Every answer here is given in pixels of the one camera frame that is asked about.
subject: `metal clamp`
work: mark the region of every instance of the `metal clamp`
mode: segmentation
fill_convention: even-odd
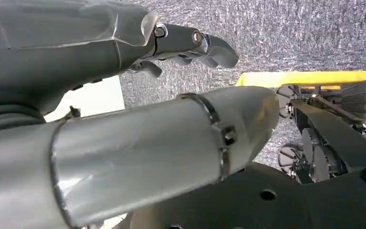
[[[184,93],[178,95],[177,98],[194,100],[207,114],[217,143],[218,152],[220,154],[220,181],[225,180],[229,176],[231,168],[229,146],[236,142],[235,127],[233,125],[226,125],[223,123],[213,105],[204,96],[195,93]]]

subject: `mounting hole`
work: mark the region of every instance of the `mounting hole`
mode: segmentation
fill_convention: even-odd
[[[270,189],[266,189],[260,193],[260,198],[262,198],[262,200],[271,201],[277,198],[277,194]]]
[[[174,225],[171,225],[169,227],[169,229],[183,229],[182,226],[178,225],[178,224],[174,224]]]

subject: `clamp screw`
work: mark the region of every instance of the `clamp screw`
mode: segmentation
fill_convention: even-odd
[[[164,37],[165,36],[165,30],[163,28],[158,27],[155,29],[155,37]]]
[[[200,31],[195,30],[192,34],[193,42],[195,44],[201,44],[201,41],[203,40],[203,36],[201,35]]]

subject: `metal screw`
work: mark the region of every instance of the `metal screw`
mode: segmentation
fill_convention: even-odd
[[[165,36],[165,30],[158,27],[155,29],[155,37],[164,37]]]
[[[203,39],[201,33],[197,30],[193,32],[192,38],[195,44],[200,44]]]
[[[292,104],[286,104],[285,105],[285,111],[287,111],[287,113],[291,114],[294,111],[294,107]]]
[[[226,140],[232,140],[232,139],[235,139],[235,133],[234,133],[233,131],[226,133],[226,134],[225,134],[225,139],[226,139]]]

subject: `black metal bracket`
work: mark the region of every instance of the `black metal bracket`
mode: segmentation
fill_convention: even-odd
[[[234,144],[237,140],[235,127],[222,122],[214,106],[204,96],[195,93],[184,93],[178,95],[177,98],[195,101],[204,109],[205,113],[207,114],[220,154],[220,180],[225,180],[229,176],[229,171],[231,168],[229,146]]]
[[[320,104],[329,107],[330,109],[335,111],[339,116],[347,118],[348,120],[352,121],[354,123],[353,129],[357,131],[364,131],[366,133],[366,119],[356,117],[355,115],[343,110],[342,108],[333,105],[319,94],[312,95],[310,100],[319,102]]]
[[[295,113],[307,117],[307,123],[331,146],[348,172],[366,168],[366,138],[359,132],[335,114],[311,106],[304,100],[293,100],[292,105]]]

